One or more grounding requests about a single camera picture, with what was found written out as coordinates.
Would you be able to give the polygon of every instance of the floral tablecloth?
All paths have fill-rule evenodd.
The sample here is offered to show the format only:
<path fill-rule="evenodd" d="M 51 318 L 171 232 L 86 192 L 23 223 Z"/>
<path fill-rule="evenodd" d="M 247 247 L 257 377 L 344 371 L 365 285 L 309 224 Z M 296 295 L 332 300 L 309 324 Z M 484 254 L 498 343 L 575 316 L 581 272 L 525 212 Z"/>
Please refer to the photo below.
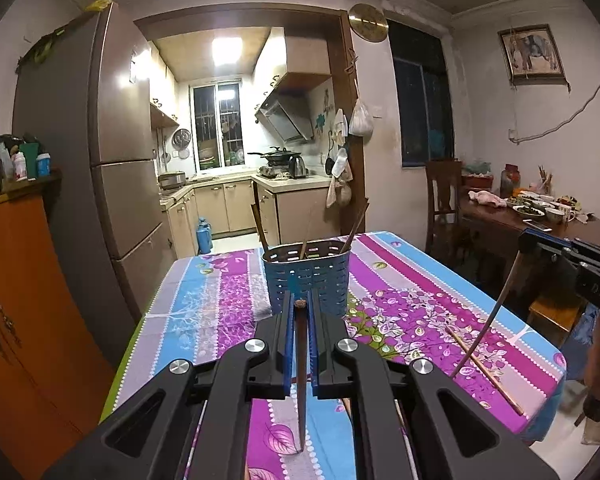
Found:
<path fill-rule="evenodd" d="M 220 357 L 250 338 L 270 316 L 262 250 L 183 258 L 165 277 L 142 318 L 111 387 L 103 417 L 127 400 L 171 360 L 195 364 Z M 404 240 L 387 232 L 356 237 L 349 259 L 347 329 L 385 358 L 425 356 L 446 373 L 460 347 L 451 326 L 469 344 L 494 301 Z M 456 381 L 511 431 L 544 437 L 564 383 L 560 352 L 505 308 L 477 349 L 525 411 L 517 415 L 471 361 Z M 255 480 L 353 480 L 349 419 L 337 400 L 307 398 L 305 452 L 296 452 L 295 390 L 287 400 L 253 403 L 247 464 Z"/>

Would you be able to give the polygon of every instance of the window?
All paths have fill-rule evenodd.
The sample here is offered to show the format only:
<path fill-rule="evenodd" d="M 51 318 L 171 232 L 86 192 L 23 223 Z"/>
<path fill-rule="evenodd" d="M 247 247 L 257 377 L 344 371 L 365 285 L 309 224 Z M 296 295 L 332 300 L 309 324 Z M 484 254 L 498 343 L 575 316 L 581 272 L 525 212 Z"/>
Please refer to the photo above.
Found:
<path fill-rule="evenodd" d="M 452 158 L 454 125 L 440 40 L 389 21 L 389 42 L 398 92 L 402 166 Z"/>
<path fill-rule="evenodd" d="M 198 170 L 244 164 L 240 83 L 189 87 Z"/>

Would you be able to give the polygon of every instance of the door frame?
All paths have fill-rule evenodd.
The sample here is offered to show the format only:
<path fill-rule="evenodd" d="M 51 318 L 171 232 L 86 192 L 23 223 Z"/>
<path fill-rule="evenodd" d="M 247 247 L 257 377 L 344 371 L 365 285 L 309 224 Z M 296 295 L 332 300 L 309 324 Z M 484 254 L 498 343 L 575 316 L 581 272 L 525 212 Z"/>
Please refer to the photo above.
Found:
<path fill-rule="evenodd" d="M 346 10 L 295 4 L 264 2 L 216 4 L 171 10 L 135 21 L 147 41 L 168 36 L 231 27 L 284 27 L 293 34 L 324 38 L 327 41 L 335 108 L 350 121 L 358 97 L 355 51 Z M 365 199 L 365 157 L 361 137 L 347 137 L 351 181 L 351 202 L 340 208 L 340 232 L 351 231 Z M 360 225 L 365 231 L 365 219 Z"/>

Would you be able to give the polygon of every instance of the painting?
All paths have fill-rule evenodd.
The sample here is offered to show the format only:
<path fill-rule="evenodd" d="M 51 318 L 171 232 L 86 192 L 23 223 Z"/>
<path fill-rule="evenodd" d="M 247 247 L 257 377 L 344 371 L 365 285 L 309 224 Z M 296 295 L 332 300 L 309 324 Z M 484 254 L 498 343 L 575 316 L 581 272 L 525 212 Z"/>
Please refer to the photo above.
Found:
<path fill-rule="evenodd" d="M 549 25 L 510 28 L 498 35 L 513 84 L 567 84 Z"/>

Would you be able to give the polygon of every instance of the floor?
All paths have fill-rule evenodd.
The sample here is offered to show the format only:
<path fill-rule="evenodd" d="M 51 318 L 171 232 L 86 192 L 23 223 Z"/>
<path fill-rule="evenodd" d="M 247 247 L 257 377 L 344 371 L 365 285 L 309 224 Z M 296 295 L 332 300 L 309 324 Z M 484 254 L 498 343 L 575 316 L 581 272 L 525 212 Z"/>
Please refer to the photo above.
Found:
<path fill-rule="evenodd" d="M 259 246 L 258 235 L 254 233 L 214 240 L 211 252 L 219 254 Z M 554 468 L 560 480 L 576 478 L 598 448 L 581 443 L 584 422 L 577 428 L 573 425 L 582 411 L 584 397 L 584 386 L 575 381 L 568 381 L 549 433 L 543 442 L 536 442 L 531 446 L 533 451 Z"/>
<path fill-rule="evenodd" d="M 257 233 L 249 235 L 231 236 L 229 238 L 218 238 L 214 240 L 214 246 L 211 254 L 230 253 L 231 251 L 243 251 L 245 249 L 255 249 L 260 246 L 260 239 Z"/>

